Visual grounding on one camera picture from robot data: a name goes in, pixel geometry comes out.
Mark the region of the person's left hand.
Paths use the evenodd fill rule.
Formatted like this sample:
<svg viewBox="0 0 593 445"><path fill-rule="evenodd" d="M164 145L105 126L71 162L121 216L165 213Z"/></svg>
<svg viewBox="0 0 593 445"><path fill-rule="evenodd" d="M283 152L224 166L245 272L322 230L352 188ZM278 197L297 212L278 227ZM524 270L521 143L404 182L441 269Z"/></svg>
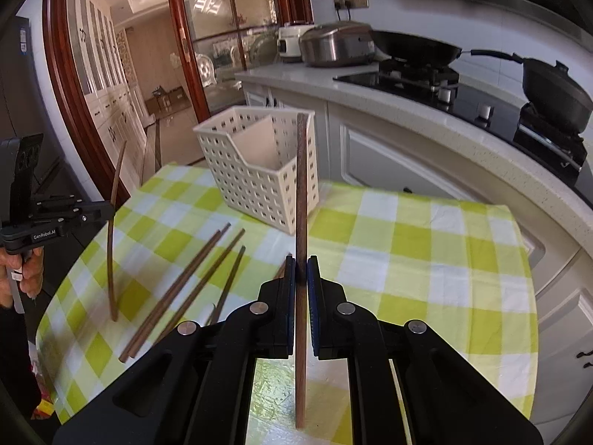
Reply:
<svg viewBox="0 0 593 445"><path fill-rule="evenodd" d="M9 269L22 270L20 290L30 299L35 299L43 282L43 251L42 247L32 250L30 258L23 263L20 255L9 255L4 248L0 250L0 300L1 306L10 309L13 297L9 284Z"/></svg>

